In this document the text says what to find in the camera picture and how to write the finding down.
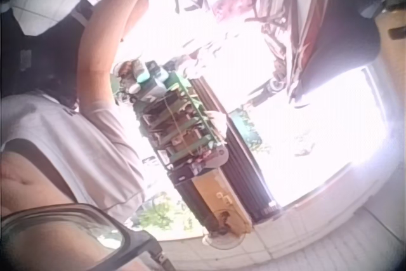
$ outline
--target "shelf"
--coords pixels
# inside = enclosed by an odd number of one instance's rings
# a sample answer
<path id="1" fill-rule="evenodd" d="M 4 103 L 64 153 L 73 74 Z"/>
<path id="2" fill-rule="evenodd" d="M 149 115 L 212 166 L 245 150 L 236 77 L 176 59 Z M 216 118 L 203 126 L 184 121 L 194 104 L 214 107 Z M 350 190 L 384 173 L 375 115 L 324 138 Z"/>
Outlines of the shelf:
<path id="1" fill-rule="evenodd" d="M 184 105 L 186 105 L 188 102 L 189 101 L 177 100 L 171 106 L 169 106 L 169 109 L 174 114 L 175 112 L 178 112 L 179 109 L 182 108 Z M 151 125 L 148 128 L 154 129 L 159 124 L 162 124 L 163 122 L 168 120 L 171 117 L 171 112 L 168 109 L 166 109 L 163 113 L 160 114 L 160 116 L 154 122 L 151 122 Z"/>
<path id="2" fill-rule="evenodd" d="M 177 128 L 175 128 L 172 132 L 170 132 L 168 135 L 166 135 L 164 138 L 162 138 L 162 140 L 159 143 L 158 149 L 163 149 L 163 146 L 165 146 L 165 144 L 167 144 L 169 141 L 171 141 L 172 138 L 174 138 L 176 135 L 178 135 L 179 132 L 182 132 L 182 131 L 192 127 L 194 124 L 198 123 L 199 121 L 200 121 L 200 119 L 193 117 L 186 123 L 183 123 L 181 126 L 179 126 L 179 130 Z"/>
<path id="3" fill-rule="evenodd" d="M 182 159 L 183 157 L 186 157 L 189 154 L 189 152 L 194 152 L 199 147 L 208 144 L 212 140 L 213 140 L 213 138 L 211 135 L 203 136 L 201 139 L 199 139 L 198 141 L 193 143 L 188 148 L 185 148 L 185 149 L 181 150 L 180 152 L 177 152 L 175 155 L 172 155 L 171 157 L 169 157 L 169 163 L 170 164 L 175 163 L 176 161 Z"/>

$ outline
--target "sleeve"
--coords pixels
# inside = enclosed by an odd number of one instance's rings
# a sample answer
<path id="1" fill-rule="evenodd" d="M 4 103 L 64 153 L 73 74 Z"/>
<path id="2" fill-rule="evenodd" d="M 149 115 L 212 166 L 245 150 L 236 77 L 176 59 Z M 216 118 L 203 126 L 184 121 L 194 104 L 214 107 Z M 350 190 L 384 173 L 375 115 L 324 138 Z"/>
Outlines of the sleeve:
<path id="1" fill-rule="evenodd" d="M 86 109 L 81 109 L 81 114 L 110 140 L 138 177 L 137 184 L 141 187 L 129 199 L 132 202 L 122 202 L 105 210 L 111 216 L 120 218 L 120 221 L 125 221 L 126 219 L 118 216 L 131 216 L 134 213 L 133 207 L 141 205 L 145 197 L 145 176 L 143 164 L 136 152 L 136 142 L 128 137 L 130 130 L 126 128 L 124 114 L 116 104 L 95 102 Z"/>

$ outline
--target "glasses lens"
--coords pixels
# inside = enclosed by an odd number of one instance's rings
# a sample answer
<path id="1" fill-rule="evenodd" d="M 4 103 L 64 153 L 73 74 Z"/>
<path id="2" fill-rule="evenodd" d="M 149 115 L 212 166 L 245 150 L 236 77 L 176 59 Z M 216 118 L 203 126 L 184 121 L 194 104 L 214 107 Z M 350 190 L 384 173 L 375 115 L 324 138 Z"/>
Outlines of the glasses lens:
<path id="1" fill-rule="evenodd" d="M 101 215 L 64 211 L 18 219 L 3 230 L 3 250 L 14 270 L 87 270 L 112 256 L 122 234 Z"/>

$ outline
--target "gray t-shirt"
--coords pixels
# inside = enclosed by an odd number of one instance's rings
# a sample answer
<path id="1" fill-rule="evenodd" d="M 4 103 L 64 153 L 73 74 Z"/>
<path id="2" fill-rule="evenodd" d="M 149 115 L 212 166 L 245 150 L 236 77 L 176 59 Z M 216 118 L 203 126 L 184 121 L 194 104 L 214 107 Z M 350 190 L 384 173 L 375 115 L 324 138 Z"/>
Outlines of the gray t-shirt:
<path id="1" fill-rule="evenodd" d="M 12 140 L 31 142 L 77 202 L 125 221 L 142 204 L 145 188 L 142 162 L 120 116 L 119 107 L 106 102 L 78 113 L 39 93 L 9 96 L 1 100 L 1 150 Z"/>

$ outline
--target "raised arm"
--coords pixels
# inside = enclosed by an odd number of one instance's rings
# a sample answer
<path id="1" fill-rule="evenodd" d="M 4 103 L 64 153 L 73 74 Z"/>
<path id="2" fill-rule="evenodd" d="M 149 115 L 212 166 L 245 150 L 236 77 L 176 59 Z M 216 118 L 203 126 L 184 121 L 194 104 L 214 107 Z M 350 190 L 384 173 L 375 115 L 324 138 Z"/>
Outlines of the raised arm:
<path id="1" fill-rule="evenodd" d="M 79 108 L 113 102 L 110 69 L 120 40 L 148 8 L 148 0 L 101 0 L 86 26 L 77 68 Z"/>

